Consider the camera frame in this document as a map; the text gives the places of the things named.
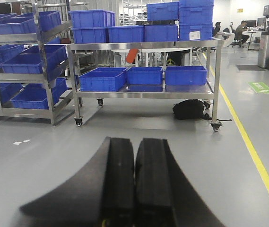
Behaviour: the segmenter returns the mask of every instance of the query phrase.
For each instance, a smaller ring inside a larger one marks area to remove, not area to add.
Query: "orange object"
[[[126,57],[126,62],[129,64],[134,64],[135,63],[135,57],[138,54],[139,50],[138,49],[131,49],[129,50],[129,53]]]

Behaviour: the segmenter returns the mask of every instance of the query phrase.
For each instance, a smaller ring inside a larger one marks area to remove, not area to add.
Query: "person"
[[[246,26],[247,22],[243,20],[235,30],[235,38],[240,40],[242,44],[244,44],[250,38],[248,35],[243,35],[243,32],[247,30]]]

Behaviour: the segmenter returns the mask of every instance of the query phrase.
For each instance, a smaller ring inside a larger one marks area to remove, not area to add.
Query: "white label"
[[[198,40],[198,39],[200,39],[200,31],[189,33],[189,40]]]

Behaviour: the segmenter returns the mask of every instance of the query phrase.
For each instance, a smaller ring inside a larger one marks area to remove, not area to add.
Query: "caster wheel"
[[[206,110],[210,109],[210,103],[204,102],[204,106],[205,106]]]
[[[214,132],[218,132],[219,130],[220,130],[220,126],[219,125],[213,126],[213,131]]]
[[[75,121],[78,127],[81,127],[83,125],[82,119],[75,119]]]
[[[220,126],[223,126],[222,122],[220,122],[220,121],[218,121],[215,124],[211,124],[211,125],[212,125],[212,128],[213,128],[214,132],[218,132],[220,130]]]
[[[100,105],[100,106],[102,106],[104,104],[102,98],[98,98],[97,101],[98,101],[98,105]]]

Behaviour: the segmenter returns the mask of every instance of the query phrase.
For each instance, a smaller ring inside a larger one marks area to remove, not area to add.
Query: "green floor sign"
[[[263,82],[248,82],[256,93],[269,94],[269,87]]]

